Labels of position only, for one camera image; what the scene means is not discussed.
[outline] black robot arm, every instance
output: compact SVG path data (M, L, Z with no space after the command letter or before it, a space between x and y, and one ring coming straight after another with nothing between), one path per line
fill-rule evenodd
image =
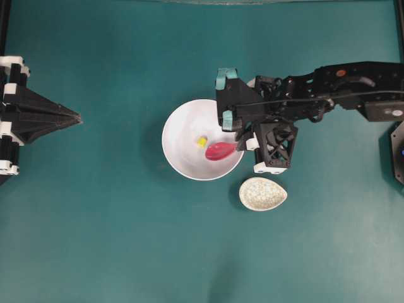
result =
M404 64L357 62L324 66L285 79L257 76L248 84L235 69L219 69L218 122L236 132L238 150L255 152L255 172L280 174L290 167L294 122L320 122L338 104L368 121L404 120Z
M22 57L0 56L0 185L20 173L20 147L81 122L78 113L27 88Z

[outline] cable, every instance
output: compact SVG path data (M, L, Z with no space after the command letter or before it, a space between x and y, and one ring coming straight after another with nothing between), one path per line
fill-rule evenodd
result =
M236 107L245 107L245 106L253 106L253 105L262 105L262 104L275 104L275 103L284 103L284 102L311 102L311 101L322 101L327 99L341 99L347 97L355 97L355 96L363 96L363 95L375 95L378 93L400 93L404 94L402 90L375 90L373 92L361 92L361 93L348 93L346 95L337 95L337 96L325 96L325 97L317 97L317 98L306 98L306 99L283 99L283 100L273 100L273 101L264 101L264 102L255 102L248 104L235 104Z

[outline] green tabletop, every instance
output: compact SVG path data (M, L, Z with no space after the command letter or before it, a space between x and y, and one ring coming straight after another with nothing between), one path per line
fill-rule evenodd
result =
M219 67L288 76L399 62L393 1L198 6L13 0L7 54L84 124L21 149L1 187L0 302L403 302L404 199L387 131L341 108L300 121L288 191L242 207L229 175L166 162L168 115L214 98Z

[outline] white speckled bowl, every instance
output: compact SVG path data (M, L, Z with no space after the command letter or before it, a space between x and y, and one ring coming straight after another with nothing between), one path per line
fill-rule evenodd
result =
M246 180L240 187L239 195L241 203L254 211L272 210L288 196L279 184L260 177Z

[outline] pink plastic spoon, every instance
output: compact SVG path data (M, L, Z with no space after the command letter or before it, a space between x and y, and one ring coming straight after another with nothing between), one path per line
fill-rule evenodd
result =
M205 157L211 161L217 161L230 156L235 152L237 143L218 142L209 145L205 151Z

